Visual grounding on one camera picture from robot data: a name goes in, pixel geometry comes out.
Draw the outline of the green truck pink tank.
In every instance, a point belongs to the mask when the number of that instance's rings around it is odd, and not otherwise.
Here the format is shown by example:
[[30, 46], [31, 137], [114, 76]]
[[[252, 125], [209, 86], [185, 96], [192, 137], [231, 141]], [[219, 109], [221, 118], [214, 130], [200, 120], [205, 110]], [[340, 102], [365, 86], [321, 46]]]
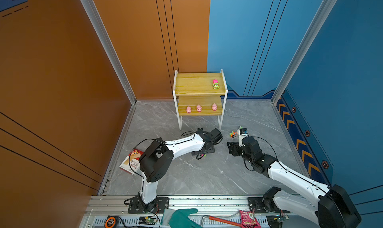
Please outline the green truck pink tank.
[[219, 83], [217, 79], [214, 79], [212, 82], [213, 89], [219, 89]]

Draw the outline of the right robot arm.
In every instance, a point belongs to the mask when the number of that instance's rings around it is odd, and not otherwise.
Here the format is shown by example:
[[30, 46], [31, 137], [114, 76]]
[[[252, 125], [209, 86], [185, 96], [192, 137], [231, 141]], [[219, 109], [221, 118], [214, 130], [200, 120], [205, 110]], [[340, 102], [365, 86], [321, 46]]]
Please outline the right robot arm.
[[231, 155], [241, 157], [244, 163], [251, 165], [250, 171], [284, 184], [297, 193], [294, 196], [272, 187], [263, 195], [267, 212], [289, 211], [321, 228], [356, 228], [361, 223], [362, 217], [344, 188], [319, 183], [291, 170], [276, 157], [263, 153], [254, 137], [228, 142], [227, 146]]

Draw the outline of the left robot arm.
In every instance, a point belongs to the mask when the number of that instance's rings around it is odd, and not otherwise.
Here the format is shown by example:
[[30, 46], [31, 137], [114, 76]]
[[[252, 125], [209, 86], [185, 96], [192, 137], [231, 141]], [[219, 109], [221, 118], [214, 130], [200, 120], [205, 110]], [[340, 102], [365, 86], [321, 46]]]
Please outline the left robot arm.
[[175, 158], [192, 154], [197, 160], [206, 154], [215, 152], [215, 145], [223, 139], [218, 129], [210, 132], [198, 128], [195, 132], [186, 131], [178, 140], [165, 141], [162, 138], [151, 139], [152, 143], [139, 158], [138, 176], [142, 178], [141, 190], [129, 206], [134, 211], [149, 213], [160, 202], [157, 199], [158, 181], [166, 174]]

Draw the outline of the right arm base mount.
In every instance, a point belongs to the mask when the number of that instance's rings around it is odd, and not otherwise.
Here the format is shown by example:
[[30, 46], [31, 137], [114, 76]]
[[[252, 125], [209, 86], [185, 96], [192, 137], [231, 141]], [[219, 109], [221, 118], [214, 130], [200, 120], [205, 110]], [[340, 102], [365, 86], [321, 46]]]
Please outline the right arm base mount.
[[255, 213], [279, 214], [281, 212], [281, 210], [277, 207], [276, 203], [269, 198], [248, 197], [247, 201], [250, 211], [253, 211]]

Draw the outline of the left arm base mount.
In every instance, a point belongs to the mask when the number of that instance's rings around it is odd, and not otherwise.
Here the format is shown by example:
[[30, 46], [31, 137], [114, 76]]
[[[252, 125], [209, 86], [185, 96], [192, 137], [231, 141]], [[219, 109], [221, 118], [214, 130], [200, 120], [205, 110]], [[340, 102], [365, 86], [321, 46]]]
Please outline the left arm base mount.
[[152, 202], [145, 204], [141, 197], [135, 196], [124, 201], [128, 206], [129, 214], [163, 214], [164, 210], [169, 207], [168, 197], [157, 197]]

